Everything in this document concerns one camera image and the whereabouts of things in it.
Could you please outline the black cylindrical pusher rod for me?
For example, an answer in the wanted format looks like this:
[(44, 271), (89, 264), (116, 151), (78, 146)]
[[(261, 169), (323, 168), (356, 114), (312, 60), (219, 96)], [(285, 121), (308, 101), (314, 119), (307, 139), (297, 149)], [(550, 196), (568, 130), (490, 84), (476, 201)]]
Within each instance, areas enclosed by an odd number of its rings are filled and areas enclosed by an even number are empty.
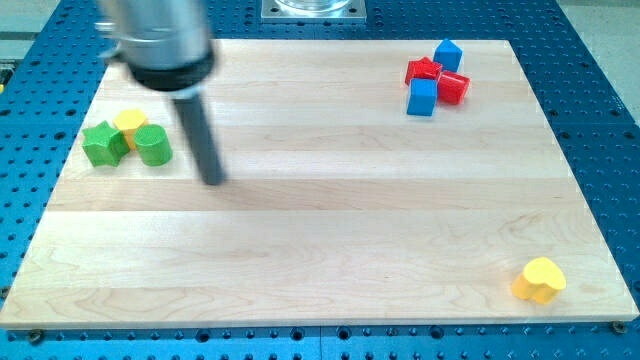
[(199, 94), (186, 98), (173, 98), (172, 103), (188, 140), (201, 180), (207, 185), (222, 184), (225, 180), (224, 170)]

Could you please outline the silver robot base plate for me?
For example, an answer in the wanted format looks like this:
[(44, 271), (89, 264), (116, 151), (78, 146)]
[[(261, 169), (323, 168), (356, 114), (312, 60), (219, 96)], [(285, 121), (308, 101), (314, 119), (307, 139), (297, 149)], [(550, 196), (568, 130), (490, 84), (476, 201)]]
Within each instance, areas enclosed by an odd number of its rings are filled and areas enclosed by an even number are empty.
[(262, 0), (262, 23), (365, 23), (365, 0)]

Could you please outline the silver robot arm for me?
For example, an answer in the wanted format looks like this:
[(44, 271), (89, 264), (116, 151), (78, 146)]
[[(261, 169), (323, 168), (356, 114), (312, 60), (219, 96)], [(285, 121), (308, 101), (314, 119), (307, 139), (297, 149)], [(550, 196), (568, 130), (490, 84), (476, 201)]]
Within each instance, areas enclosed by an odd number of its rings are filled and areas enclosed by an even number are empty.
[(201, 85), (215, 54), (206, 4), (199, 0), (99, 0), (96, 29), (115, 47), (102, 54), (119, 62), (145, 88), (171, 99), (202, 181), (225, 180)]

